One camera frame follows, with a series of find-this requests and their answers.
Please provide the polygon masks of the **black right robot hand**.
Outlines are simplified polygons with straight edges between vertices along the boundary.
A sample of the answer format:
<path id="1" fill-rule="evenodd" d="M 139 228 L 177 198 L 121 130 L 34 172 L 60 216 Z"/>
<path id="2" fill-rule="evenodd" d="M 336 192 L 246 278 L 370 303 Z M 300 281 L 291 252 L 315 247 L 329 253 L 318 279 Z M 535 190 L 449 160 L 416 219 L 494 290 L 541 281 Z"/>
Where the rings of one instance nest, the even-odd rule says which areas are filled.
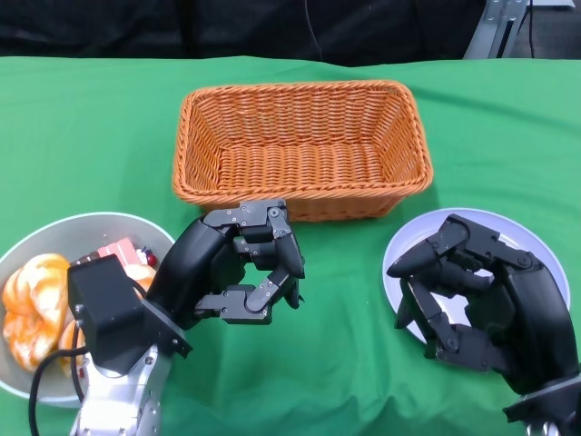
<path id="1" fill-rule="evenodd" d="M 403 253 L 396 326 L 414 322 L 425 356 L 501 374 L 519 395 L 580 373 L 569 311 L 548 267 L 499 232 L 457 214 Z"/>

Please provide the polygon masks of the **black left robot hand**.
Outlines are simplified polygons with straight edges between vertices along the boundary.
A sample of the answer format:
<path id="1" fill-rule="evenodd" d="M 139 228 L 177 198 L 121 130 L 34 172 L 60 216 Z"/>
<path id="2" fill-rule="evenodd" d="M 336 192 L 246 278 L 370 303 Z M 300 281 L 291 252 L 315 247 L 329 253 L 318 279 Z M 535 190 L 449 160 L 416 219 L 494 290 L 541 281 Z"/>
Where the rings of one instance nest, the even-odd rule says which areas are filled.
<path id="1" fill-rule="evenodd" d="M 184 330 L 211 317 L 265 325 L 277 302 L 300 307 L 304 277 L 286 202 L 249 201 L 192 222 L 164 256 L 146 299 Z"/>

